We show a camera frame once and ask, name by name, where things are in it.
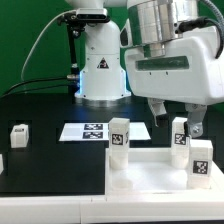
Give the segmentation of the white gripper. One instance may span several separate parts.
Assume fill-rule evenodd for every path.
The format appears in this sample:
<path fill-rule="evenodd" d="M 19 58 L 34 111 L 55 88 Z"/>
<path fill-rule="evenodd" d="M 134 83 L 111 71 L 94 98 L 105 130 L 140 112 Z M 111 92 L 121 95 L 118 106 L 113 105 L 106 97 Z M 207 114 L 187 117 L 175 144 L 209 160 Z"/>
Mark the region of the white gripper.
<path fill-rule="evenodd" d="M 190 136 L 203 134 L 206 105 L 224 102 L 224 51 L 216 59 L 218 45 L 218 33 L 212 26 L 167 42 L 164 57 L 146 58 L 142 47 L 125 52 L 131 90 L 136 96 L 148 97 L 156 127 L 168 125 L 163 100 L 184 102 Z"/>

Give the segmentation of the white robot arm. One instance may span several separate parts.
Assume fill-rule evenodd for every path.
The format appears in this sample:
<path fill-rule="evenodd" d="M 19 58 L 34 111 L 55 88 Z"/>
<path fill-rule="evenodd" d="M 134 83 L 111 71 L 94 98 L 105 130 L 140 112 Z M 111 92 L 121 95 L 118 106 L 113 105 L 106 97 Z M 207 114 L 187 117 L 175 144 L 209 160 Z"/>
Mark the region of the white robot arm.
<path fill-rule="evenodd" d="M 182 102 L 189 134 L 203 134 L 207 107 L 224 102 L 224 17 L 210 0 L 65 1 L 86 33 L 77 98 L 146 97 L 158 126 L 168 119 L 164 103 Z"/>

